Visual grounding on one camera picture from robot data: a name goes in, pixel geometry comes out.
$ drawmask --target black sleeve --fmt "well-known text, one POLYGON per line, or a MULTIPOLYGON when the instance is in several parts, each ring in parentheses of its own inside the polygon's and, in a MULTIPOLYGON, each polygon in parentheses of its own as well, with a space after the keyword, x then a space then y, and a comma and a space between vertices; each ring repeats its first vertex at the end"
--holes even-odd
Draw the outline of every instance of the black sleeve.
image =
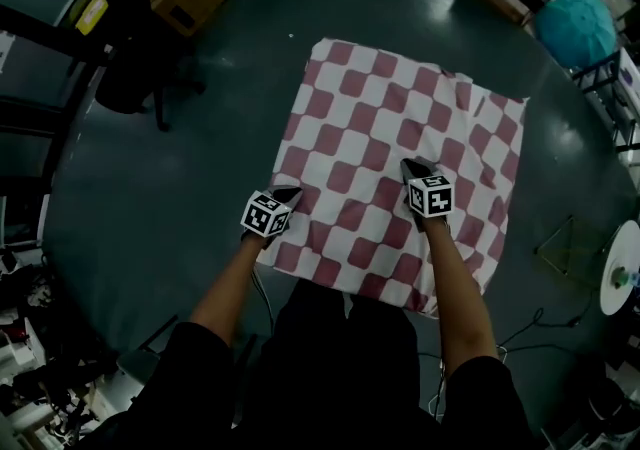
POLYGON ((231 350, 208 329, 176 326, 153 376, 123 416, 113 448, 220 443, 233 419, 231 350))
POLYGON ((460 365, 447 382, 446 407, 442 428, 447 448, 532 447, 511 373, 495 358, 479 357, 460 365))

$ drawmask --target red and white checkered cloth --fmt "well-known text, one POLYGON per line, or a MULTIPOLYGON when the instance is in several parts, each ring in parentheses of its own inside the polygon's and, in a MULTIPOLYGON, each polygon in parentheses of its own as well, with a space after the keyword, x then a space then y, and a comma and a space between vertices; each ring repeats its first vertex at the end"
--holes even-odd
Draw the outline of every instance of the red and white checkered cloth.
POLYGON ((418 156, 455 182, 451 234, 484 292, 502 254, 525 104, 435 64, 323 39, 273 169, 273 184, 302 186, 302 200, 259 262, 433 313, 429 247, 400 172, 418 156))

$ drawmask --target white round object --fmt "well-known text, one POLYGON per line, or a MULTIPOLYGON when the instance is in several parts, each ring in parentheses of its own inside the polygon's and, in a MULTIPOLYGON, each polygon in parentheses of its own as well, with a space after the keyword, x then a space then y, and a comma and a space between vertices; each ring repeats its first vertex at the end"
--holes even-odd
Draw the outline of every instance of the white round object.
POLYGON ((613 315, 622 308, 633 290, 631 282, 620 288, 613 284, 613 272, 620 267, 627 272, 638 272, 640 268, 640 227, 636 221, 620 226, 609 248, 600 284, 600 308, 605 315, 613 315))

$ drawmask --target black chair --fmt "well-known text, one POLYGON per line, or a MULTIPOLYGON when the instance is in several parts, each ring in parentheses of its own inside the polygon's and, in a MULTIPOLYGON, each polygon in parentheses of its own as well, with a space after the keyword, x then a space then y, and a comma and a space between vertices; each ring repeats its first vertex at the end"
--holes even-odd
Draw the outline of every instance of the black chair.
POLYGON ((173 84, 191 87, 198 94, 205 90, 201 82, 176 77, 177 63, 190 51, 189 43, 151 10, 150 0, 107 3, 98 34, 114 47, 115 54, 100 81, 96 100, 115 112, 133 114, 144 111, 142 103, 153 93, 158 128, 166 131, 163 88, 173 84))

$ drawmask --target forearm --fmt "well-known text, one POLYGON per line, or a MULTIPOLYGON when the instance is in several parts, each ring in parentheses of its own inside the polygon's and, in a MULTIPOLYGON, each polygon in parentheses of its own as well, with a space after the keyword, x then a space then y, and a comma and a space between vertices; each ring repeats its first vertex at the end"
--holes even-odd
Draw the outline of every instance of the forearm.
POLYGON ((440 218, 424 219, 438 298, 440 335, 447 375, 478 356, 497 357, 491 321, 480 290, 449 229, 440 218))
POLYGON ((251 272, 263 245, 264 238, 247 235, 240 249, 191 314, 191 322, 211 330, 227 345, 231 345, 236 322, 247 296, 251 272))

